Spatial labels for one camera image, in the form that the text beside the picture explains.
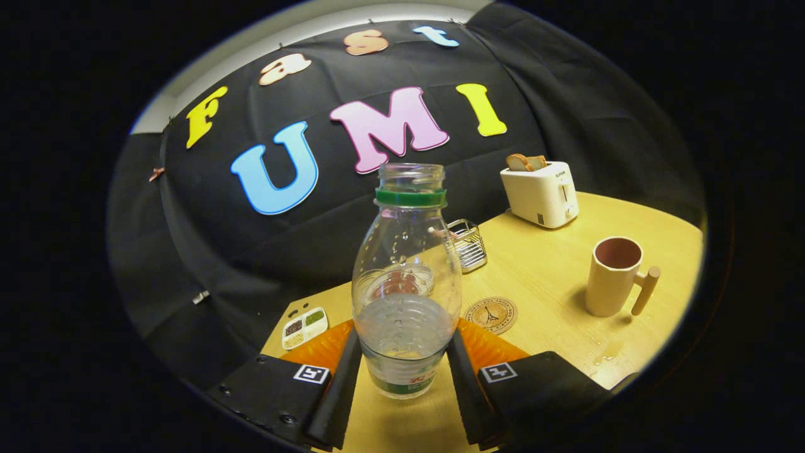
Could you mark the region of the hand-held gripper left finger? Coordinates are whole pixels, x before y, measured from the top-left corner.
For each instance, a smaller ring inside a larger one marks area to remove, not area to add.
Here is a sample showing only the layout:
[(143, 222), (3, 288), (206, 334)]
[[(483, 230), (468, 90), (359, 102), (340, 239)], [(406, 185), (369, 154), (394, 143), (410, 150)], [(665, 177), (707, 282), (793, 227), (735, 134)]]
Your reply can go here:
[(342, 449), (360, 368), (353, 321), (282, 357), (257, 355), (208, 395), (235, 416), (290, 444)]

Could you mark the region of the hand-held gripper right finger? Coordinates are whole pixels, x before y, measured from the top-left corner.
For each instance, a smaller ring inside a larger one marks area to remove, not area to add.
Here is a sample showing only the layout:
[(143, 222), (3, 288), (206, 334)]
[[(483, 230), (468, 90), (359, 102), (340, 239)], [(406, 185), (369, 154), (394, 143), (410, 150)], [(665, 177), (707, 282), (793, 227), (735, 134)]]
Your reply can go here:
[(481, 450), (546, 447), (613, 397), (556, 352), (531, 355), (465, 319), (447, 355), (467, 440)]

